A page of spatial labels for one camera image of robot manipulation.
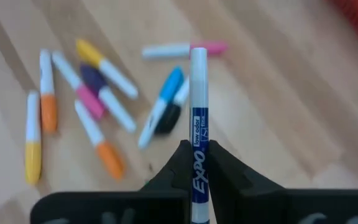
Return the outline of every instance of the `orange marker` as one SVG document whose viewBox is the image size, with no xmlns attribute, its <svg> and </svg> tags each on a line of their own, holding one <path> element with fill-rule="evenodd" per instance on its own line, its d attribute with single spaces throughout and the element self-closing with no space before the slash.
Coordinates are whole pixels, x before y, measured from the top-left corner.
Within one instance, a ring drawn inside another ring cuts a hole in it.
<svg viewBox="0 0 358 224">
<path fill-rule="evenodd" d="M 125 168 L 124 163 L 116 149 L 112 147 L 107 140 L 105 140 L 98 125 L 92 119 L 84 104 L 79 100 L 75 100 L 75 111 L 77 112 L 77 115 L 80 118 L 93 147 L 96 149 L 96 152 L 103 161 L 104 166 L 110 175 L 117 180 L 122 179 Z"/>
<path fill-rule="evenodd" d="M 55 133 L 57 130 L 57 102 L 50 53 L 46 49 L 41 49 L 40 52 L 40 76 L 42 130 L 46 133 Z"/>
</svg>

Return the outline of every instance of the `yellow marker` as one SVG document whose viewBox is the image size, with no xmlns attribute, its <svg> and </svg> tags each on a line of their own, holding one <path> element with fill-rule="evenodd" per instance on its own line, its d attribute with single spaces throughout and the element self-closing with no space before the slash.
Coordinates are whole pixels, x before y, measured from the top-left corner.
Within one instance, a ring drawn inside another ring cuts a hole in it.
<svg viewBox="0 0 358 224">
<path fill-rule="evenodd" d="M 108 59 L 106 59 L 95 47 L 88 41 L 78 39 L 76 41 L 77 52 L 82 60 L 98 68 L 107 78 L 109 78 L 118 88 L 129 98 L 136 99 L 138 96 L 137 88 L 127 79 L 118 68 L 116 68 Z"/>
<path fill-rule="evenodd" d="M 40 52 L 40 76 L 42 129 L 46 133 L 55 133 L 57 130 L 57 102 L 50 53 L 47 49 L 41 49 Z"/>
<path fill-rule="evenodd" d="M 27 97 L 25 132 L 25 180 L 35 185 L 41 174 L 40 95 L 30 91 Z"/>
</svg>

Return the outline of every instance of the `expo marker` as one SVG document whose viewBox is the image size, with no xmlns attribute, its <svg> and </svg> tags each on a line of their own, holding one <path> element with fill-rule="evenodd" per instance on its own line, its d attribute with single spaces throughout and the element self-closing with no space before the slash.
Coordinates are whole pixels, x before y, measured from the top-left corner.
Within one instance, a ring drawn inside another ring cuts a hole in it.
<svg viewBox="0 0 358 224">
<path fill-rule="evenodd" d="M 25 127 L 25 181 L 35 185 L 41 175 L 40 95 L 31 90 L 27 97 Z"/>
<path fill-rule="evenodd" d="M 80 70 L 83 80 L 89 89 L 99 97 L 121 126 L 123 126 L 127 132 L 133 133 L 136 130 L 135 121 L 111 92 L 110 87 L 99 71 L 85 64 L 81 64 Z"/>
<path fill-rule="evenodd" d="M 75 100 L 75 111 L 85 128 L 92 146 L 96 149 L 109 174 L 117 180 L 122 179 L 124 175 L 124 163 L 116 149 L 105 140 L 98 125 L 92 119 L 84 104 L 79 100 Z"/>
<path fill-rule="evenodd" d="M 154 135 L 155 128 L 158 125 L 162 115 L 164 114 L 167 105 L 175 96 L 178 87 L 183 83 L 183 72 L 180 67 L 175 67 L 160 91 L 160 95 L 155 102 L 149 117 L 147 118 L 142 134 L 140 134 L 138 147 L 145 149 L 148 145 L 152 136 Z"/>
<path fill-rule="evenodd" d="M 190 50 L 204 47 L 208 50 L 208 55 L 220 55 L 227 49 L 227 44 L 223 41 L 204 41 L 200 43 L 182 43 L 151 45 L 143 48 L 142 55 L 145 59 L 189 57 Z"/>
<path fill-rule="evenodd" d="M 78 77 L 73 67 L 67 62 L 66 58 L 61 52 L 54 51 L 52 60 L 65 80 L 70 84 L 87 109 L 92 115 L 100 119 L 103 116 L 104 107 L 100 101 L 95 97 L 92 91 L 82 82 Z"/>
<path fill-rule="evenodd" d="M 88 41 L 78 39 L 76 41 L 76 48 L 82 60 L 98 68 L 102 74 L 107 76 L 129 98 L 136 99 L 138 97 L 136 86 Z"/>
<path fill-rule="evenodd" d="M 170 102 L 167 109 L 165 109 L 160 122 L 158 122 L 158 125 L 155 128 L 155 134 L 169 134 L 173 130 L 179 120 L 181 109 L 186 103 L 189 95 L 189 87 L 190 81 L 189 77 L 187 77 L 185 82 L 173 97 L 173 101 Z"/>
<path fill-rule="evenodd" d="M 206 153 L 208 137 L 207 50 L 191 50 L 190 64 L 190 142 L 194 152 L 191 222 L 209 223 Z"/>
<path fill-rule="evenodd" d="M 40 76 L 42 129 L 47 133 L 55 133 L 57 130 L 57 102 L 50 53 L 47 49 L 40 51 Z"/>
</svg>

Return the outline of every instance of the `purple marker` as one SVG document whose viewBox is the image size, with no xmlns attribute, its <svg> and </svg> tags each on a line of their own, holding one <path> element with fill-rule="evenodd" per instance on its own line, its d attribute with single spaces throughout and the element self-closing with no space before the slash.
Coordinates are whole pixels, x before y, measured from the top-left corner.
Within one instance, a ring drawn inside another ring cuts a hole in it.
<svg viewBox="0 0 358 224">
<path fill-rule="evenodd" d="M 136 123 L 114 96 L 106 80 L 91 65 L 81 64 L 81 75 L 86 85 L 103 102 L 109 112 L 116 117 L 118 122 L 127 132 L 133 133 L 136 130 Z"/>
</svg>

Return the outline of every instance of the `dry erase marker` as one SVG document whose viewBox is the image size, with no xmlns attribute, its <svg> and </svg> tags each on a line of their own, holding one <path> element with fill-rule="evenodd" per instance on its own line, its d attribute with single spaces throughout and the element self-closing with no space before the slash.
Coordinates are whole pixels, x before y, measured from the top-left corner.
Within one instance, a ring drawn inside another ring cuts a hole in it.
<svg viewBox="0 0 358 224">
<path fill-rule="evenodd" d="M 86 85 L 91 89 L 109 112 L 118 120 L 118 123 L 129 133 L 136 130 L 136 123 L 118 99 L 111 92 L 110 87 L 99 71 L 90 65 L 81 64 L 81 75 Z"/>
<path fill-rule="evenodd" d="M 75 111 L 85 128 L 92 146 L 96 149 L 109 174 L 115 179 L 122 179 L 124 175 L 124 163 L 116 149 L 105 140 L 99 126 L 92 119 L 84 104 L 79 100 L 75 100 Z"/>
<path fill-rule="evenodd" d="M 40 51 L 40 76 L 42 129 L 47 133 L 54 133 L 57 130 L 57 102 L 50 53 L 47 49 Z"/>
<path fill-rule="evenodd" d="M 121 71 L 116 68 L 108 59 L 106 59 L 95 47 L 88 41 L 78 39 L 76 41 L 77 52 L 82 60 L 98 68 L 101 73 L 107 76 L 114 84 L 118 86 L 129 98 L 136 99 L 138 92 L 132 82 L 126 78 Z"/>
<path fill-rule="evenodd" d="M 87 109 L 95 118 L 100 119 L 104 112 L 103 105 L 78 77 L 73 67 L 71 67 L 71 65 L 68 63 L 64 55 L 59 51 L 54 51 L 52 54 L 52 60 L 65 80 L 70 84 L 71 88 L 87 107 Z"/>
<path fill-rule="evenodd" d="M 220 55 L 227 49 L 227 44 L 223 41 L 204 41 L 200 43 L 182 43 L 152 45 L 143 48 L 142 55 L 145 59 L 189 57 L 190 50 L 196 47 L 204 47 L 208 50 L 208 55 Z"/>
<path fill-rule="evenodd" d="M 208 137 L 207 50 L 191 50 L 190 63 L 190 142 L 194 152 L 191 222 L 209 223 L 206 153 Z"/>
<path fill-rule="evenodd" d="M 30 91 L 27 97 L 25 126 L 25 181 L 35 185 L 41 175 L 40 95 Z"/>
<path fill-rule="evenodd" d="M 165 109 L 164 114 L 155 128 L 155 134 L 169 134 L 173 130 L 179 120 L 181 109 L 186 103 L 189 95 L 189 87 L 190 80 L 189 77 L 187 77 L 185 82 L 173 97 L 173 100 L 169 102 L 167 108 Z"/>
<path fill-rule="evenodd" d="M 183 83 L 183 72 L 180 67 L 173 69 L 171 74 L 165 80 L 165 83 L 160 91 L 160 95 L 155 102 L 149 117 L 147 118 L 142 134 L 140 134 L 138 147 L 140 149 L 145 149 L 148 145 L 152 136 L 154 135 L 154 130 L 157 127 L 158 122 L 160 121 L 167 105 L 175 96 L 175 93 L 178 90 L 178 87 Z"/>
</svg>

